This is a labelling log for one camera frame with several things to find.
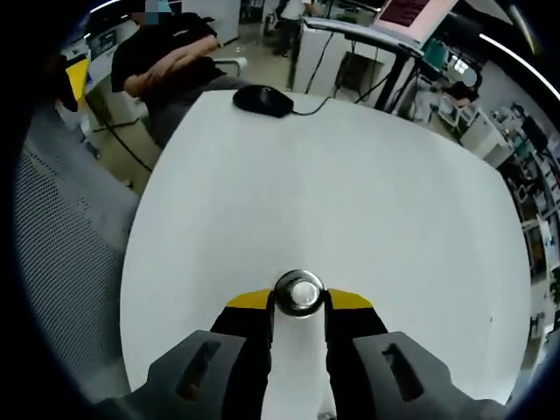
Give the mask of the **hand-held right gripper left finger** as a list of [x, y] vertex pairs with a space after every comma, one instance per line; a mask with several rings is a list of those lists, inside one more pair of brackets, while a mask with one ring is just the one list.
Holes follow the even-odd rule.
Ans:
[[94, 406], [97, 419], [259, 419], [271, 370], [273, 292], [230, 300], [149, 367], [135, 391]]

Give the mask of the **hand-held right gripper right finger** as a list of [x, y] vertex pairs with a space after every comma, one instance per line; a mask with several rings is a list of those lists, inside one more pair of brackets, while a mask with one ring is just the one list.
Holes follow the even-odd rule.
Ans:
[[338, 419], [502, 419], [504, 407], [473, 399], [449, 368], [403, 332], [389, 332], [364, 297], [323, 293], [326, 370]]

